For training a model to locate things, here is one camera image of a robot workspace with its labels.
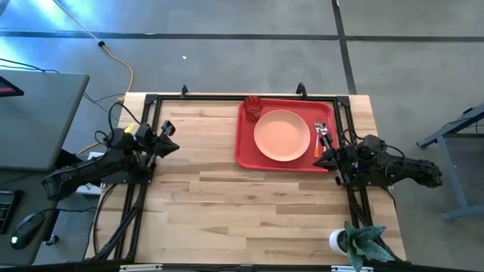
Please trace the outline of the white metal bracket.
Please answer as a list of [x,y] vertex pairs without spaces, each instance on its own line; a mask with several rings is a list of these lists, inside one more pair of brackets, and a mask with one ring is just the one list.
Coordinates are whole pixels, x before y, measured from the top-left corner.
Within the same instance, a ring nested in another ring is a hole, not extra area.
[[330,267],[331,272],[374,272],[372,267],[362,267],[359,270],[353,266],[346,265],[332,265]]
[[160,272],[161,264],[127,264],[119,267],[119,272]]

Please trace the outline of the dark device with red stripe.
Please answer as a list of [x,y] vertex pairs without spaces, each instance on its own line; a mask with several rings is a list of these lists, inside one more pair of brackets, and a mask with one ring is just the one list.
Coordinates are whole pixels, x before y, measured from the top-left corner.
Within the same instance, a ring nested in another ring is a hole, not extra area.
[[24,96],[24,91],[0,76],[0,97]]

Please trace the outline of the red plastic tray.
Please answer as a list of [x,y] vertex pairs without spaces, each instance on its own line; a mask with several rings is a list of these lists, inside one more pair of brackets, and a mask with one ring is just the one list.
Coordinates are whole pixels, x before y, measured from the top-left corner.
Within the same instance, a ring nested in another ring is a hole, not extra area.
[[[335,138],[337,136],[337,122],[334,116],[334,101],[329,98],[323,100],[285,100],[275,98],[263,98],[261,115],[264,116],[275,110],[290,111],[304,121],[309,128],[310,140],[315,142],[315,121],[320,118],[328,127],[327,134]],[[244,106],[239,106],[235,140],[235,160],[249,169],[286,171],[286,172],[325,172],[324,168],[313,165],[317,159],[314,156],[314,148],[307,147],[301,157],[289,162],[279,162],[266,156],[257,146],[255,139],[256,123],[248,119]]]

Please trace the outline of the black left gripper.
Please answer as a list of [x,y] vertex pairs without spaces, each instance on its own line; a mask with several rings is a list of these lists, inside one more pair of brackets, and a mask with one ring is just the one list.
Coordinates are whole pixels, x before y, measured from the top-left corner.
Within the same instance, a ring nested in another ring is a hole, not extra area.
[[135,133],[135,151],[141,155],[165,157],[178,148],[167,134],[158,137],[147,123],[141,123]]

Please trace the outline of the black computer mouse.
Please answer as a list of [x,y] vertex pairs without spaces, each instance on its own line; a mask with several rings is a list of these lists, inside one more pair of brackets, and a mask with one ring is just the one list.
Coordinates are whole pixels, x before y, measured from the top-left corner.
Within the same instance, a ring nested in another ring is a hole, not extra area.
[[28,214],[13,230],[11,247],[17,250],[26,248],[43,225],[44,220],[45,217],[40,212]]

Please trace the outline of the white plant pot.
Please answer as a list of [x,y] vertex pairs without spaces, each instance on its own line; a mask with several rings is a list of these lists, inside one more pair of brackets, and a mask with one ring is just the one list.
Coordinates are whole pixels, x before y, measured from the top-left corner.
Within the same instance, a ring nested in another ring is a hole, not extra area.
[[346,250],[340,245],[344,239],[346,230],[344,228],[334,230],[329,236],[329,245],[331,250],[338,255],[347,256]]

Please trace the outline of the black floor tape strip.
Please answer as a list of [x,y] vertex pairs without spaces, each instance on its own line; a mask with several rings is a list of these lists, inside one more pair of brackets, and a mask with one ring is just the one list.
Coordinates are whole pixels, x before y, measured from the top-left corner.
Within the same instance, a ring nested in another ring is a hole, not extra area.
[[338,41],[340,44],[340,52],[343,62],[343,70],[345,73],[346,84],[349,94],[357,94],[354,75],[352,72],[351,60],[349,57],[348,45],[344,31],[343,18],[341,16],[340,5],[338,0],[331,0],[334,11],[335,24],[337,28]]
[[344,36],[306,34],[189,34],[96,32],[96,39],[287,40],[351,42],[482,42],[484,36]]

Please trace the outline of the orange round plate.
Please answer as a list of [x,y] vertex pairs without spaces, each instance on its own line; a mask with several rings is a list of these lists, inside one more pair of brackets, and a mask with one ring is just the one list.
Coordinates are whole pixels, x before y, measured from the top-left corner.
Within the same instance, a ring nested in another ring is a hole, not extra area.
[[253,138],[264,156],[277,162],[290,162],[307,151],[311,133],[299,115],[288,110],[273,110],[258,120]]

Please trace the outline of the blue-grey desk frame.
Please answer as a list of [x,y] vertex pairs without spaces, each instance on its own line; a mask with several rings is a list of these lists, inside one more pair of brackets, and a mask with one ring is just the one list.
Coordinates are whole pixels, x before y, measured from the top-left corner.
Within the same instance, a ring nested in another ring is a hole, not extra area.
[[484,215],[484,103],[416,142],[421,149],[432,144],[442,154],[444,176],[458,204],[455,210],[442,213],[442,219]]

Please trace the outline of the red faceted plastic cup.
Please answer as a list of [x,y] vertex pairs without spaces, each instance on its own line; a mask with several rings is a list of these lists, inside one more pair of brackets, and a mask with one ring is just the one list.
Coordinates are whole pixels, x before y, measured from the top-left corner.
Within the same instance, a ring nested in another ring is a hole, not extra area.
[[258,96],[249,96],[243,102],[246,117],[251,122],[257,122],[263,109],[263,100]]

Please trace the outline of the green artificial plant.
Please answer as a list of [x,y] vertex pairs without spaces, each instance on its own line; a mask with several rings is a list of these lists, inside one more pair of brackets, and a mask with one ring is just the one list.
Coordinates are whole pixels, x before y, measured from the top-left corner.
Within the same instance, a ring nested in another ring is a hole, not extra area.
[[395,258],[375,240],[386,230],[384,226],[355,228],[350,222],[344,223],[345,235],[340,245],[346,251],[349,263],[360,272],[363,268],[363,257],[376,261],[395,261]]

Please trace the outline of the black aluminium table frame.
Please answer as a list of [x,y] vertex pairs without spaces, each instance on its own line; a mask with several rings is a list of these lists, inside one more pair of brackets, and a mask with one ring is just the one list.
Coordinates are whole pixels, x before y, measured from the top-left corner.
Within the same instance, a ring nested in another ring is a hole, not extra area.
[[240,97],[163,96],[179,149],[157,161],[141,215],[137,263],[345,264],[329,246],[350,218],[330,173],[263,172],[235,160]]

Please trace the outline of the black keyboard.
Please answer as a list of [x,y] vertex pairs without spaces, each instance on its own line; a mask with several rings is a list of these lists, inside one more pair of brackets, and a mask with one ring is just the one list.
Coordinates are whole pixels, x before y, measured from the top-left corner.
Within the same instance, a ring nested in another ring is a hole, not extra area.
[[0,190],[0,235],[7,232],[22,196],[22,190]]

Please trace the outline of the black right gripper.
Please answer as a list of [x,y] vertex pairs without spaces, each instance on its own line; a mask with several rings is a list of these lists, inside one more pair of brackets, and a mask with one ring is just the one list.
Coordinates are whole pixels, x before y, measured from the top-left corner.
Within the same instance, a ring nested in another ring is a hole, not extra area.
[[359,161],[357,146],[346,145],[338,148],[336,150],[335,160],[334,153],[332,151],[326,151],[314,162],[313,166],[326,170],[336,170],[338,165],[341,174],[350,174]]

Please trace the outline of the orange-handled metal fork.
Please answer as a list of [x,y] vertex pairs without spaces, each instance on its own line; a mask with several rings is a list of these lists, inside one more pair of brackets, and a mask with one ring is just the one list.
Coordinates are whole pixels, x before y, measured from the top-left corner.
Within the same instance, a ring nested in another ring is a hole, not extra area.
[[314,157],[318,158],[320,156],[320,128],[322,125],[322,119],[320,116],[318,116],[315,120],[315,130],[316,130],[316,135],[315,135],[315,149],[314,149]]

